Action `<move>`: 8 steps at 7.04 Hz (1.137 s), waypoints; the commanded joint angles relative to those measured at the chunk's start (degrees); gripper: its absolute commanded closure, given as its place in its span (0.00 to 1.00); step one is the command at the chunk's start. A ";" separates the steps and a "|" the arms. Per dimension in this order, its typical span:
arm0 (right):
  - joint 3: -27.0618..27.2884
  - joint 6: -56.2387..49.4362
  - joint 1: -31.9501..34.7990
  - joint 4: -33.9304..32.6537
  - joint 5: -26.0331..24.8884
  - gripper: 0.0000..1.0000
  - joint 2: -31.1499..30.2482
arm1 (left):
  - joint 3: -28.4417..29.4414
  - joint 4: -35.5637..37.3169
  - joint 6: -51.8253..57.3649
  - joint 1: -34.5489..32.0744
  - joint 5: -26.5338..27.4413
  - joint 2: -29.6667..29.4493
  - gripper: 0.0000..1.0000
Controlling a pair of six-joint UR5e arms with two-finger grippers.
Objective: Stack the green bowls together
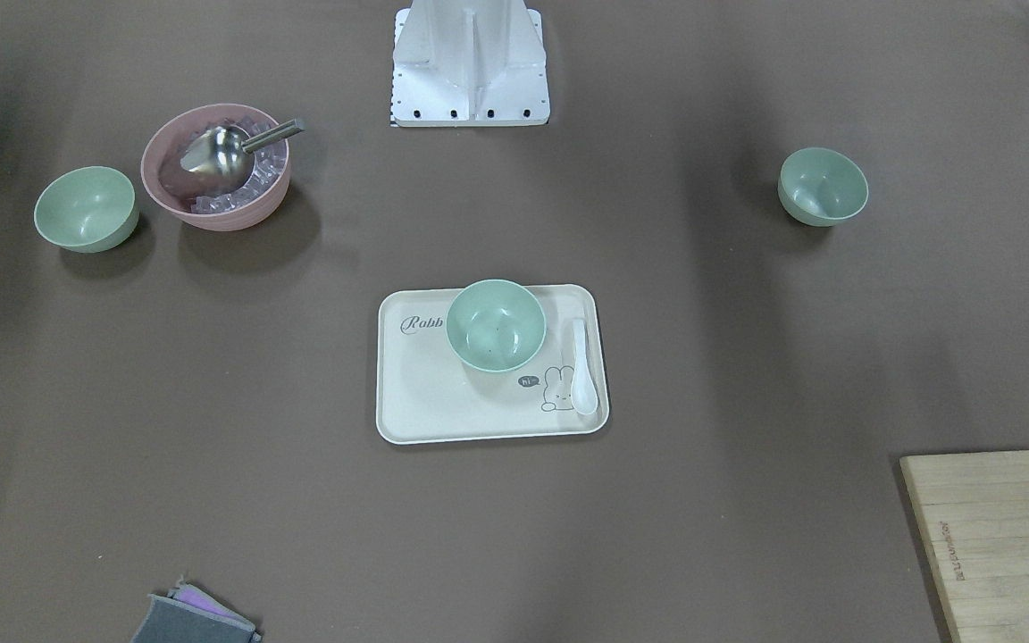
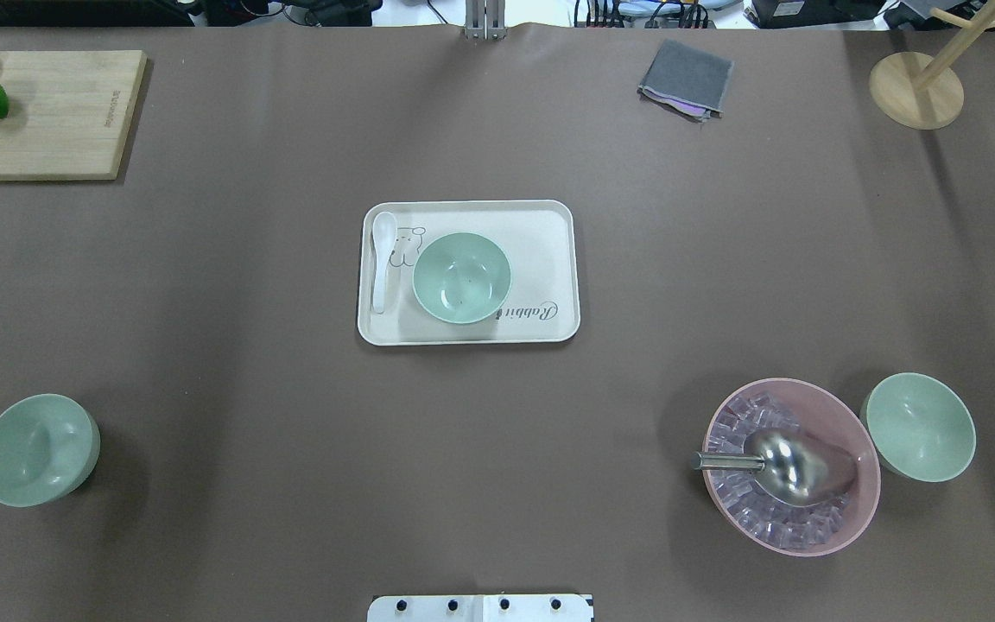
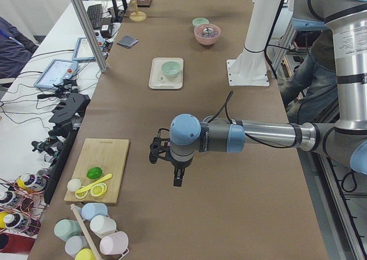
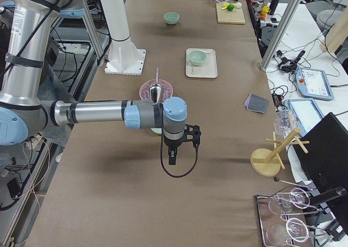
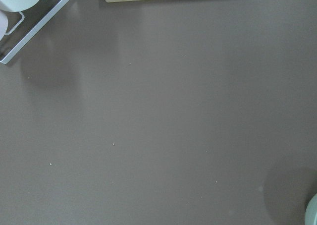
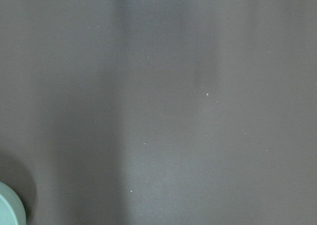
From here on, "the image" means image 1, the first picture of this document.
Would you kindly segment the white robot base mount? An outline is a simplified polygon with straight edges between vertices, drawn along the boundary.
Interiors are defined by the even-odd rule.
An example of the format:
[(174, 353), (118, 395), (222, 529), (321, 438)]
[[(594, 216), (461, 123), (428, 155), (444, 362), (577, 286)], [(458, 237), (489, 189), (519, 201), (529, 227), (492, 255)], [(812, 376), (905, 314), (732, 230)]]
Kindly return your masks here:
[(543, 20), (523, 1), (414, 1), (393, 37), (392, 126), (548, 123)]

